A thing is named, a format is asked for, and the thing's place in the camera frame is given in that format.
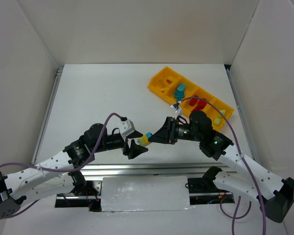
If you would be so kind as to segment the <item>lime blue orange lego stack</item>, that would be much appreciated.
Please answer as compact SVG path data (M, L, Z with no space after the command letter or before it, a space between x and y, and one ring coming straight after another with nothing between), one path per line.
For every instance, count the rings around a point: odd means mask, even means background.
M142 137L137 139L138 145L139 146L143 146L146 147L149 144L151 144L151 142L148 141L148 139L152 136L151 132L146 133L145 135L143 135Z

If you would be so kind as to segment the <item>red rectangular lego brick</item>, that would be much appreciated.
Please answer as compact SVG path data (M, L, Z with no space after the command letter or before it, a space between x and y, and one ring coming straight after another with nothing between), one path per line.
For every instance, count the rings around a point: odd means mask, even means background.
M197 98L192 98L192 99L190 99L189 105L190 106L196 106L197 101L198 101Z

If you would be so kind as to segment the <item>blue rectangular lego brick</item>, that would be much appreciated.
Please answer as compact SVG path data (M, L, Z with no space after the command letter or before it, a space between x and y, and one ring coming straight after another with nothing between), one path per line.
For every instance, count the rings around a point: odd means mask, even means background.
M180 99L185 97L184 91L175 91L173 95L175 98L180 98Z

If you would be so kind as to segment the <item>red flower lego brick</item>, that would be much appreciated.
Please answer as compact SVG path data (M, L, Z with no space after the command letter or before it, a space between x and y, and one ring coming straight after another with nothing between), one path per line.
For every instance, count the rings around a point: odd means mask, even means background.
M206 102L204 100L198 100L196 107L193 109L193 111L201 111L205 108Z

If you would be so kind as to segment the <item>blue frog lego brick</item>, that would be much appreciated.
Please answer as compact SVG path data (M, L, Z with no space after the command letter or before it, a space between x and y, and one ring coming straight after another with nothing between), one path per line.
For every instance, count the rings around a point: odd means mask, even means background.
M183 92L185 91L185 85L183 83L180 83L178 86L177 86L177 91L179 92Z

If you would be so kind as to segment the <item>lime green lego brick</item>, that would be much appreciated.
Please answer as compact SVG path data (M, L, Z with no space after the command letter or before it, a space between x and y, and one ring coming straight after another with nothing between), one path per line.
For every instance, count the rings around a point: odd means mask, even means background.
M221 115L220 115L220 116L222 117L222 116L224 116L224 115L225 115L225 113L226 113L226 110L220 110L220 112L221 112Z

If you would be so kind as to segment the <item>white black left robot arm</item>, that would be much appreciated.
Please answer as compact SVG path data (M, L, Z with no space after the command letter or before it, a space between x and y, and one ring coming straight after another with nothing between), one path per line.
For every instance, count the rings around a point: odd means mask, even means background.
M96 153L121 149L132 160L148 151L136 144L135 139L143 134L130 123L120 122L117 130L108 134L105 125L96 123L53 157L16 173L0 171L0 220L15 217L25 211L24 206L30 208L53 194L83 193L87 182L80 170Z

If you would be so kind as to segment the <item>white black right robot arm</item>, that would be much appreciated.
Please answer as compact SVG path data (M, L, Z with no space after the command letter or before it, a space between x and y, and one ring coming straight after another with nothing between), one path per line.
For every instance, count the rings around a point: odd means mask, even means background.
M178 140L197 141L205 156L230 167L244 179L236 179L217 167L211 167L205 178L218 189L263 203L266 217L276 223L283 222L294 203L294 179L284 179L251 157L240 154L237 145L214 130L212 121L202 111L191 113L189 122L185 124L167 117L164 125L148 140L161 144L175 144Z

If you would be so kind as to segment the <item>yellow sorting tray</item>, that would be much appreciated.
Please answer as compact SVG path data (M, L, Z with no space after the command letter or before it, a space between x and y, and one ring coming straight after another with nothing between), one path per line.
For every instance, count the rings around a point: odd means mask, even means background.
M174 81L169 85L166 91L164 91L163 93L160 92L158 81L162 79L167 79L170 76L174 78ZM167 102L168 104L173 104L177 102L173 94L175 91L177 91L177 86L180 83L183 83L185 85L184 98L197 98L198 100L204 100L206 102L205 108L201 111L203 111L207 115L207 117L209 117L212 120L213 129L217 131L221 130L223 126L226 124L225 119L230 119L234 112L234 109L226 103L224 103L223 101L221 101L220 99L208 93L200 86L191 82L186 77L178 74L171 68L164 67L160 72L158 72L154 77L152 77L149 82L148 89L155 95L157 95L159 98L161 98L163 101ZM191 113L195 112L193 111L193 109L196 107L189 105L190 99L183 101L180 105L180 107L183 110L183 114L187 117ZM225 115L222 117L220 116L220 110L226 110ZM214 124L215 118L222 118L220 126Z

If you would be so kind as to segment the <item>white foil cover panel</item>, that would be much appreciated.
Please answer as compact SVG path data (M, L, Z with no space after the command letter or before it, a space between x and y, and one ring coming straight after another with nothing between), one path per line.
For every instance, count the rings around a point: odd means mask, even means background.
M186 176L104 178L103 212L183 211L191 208Z

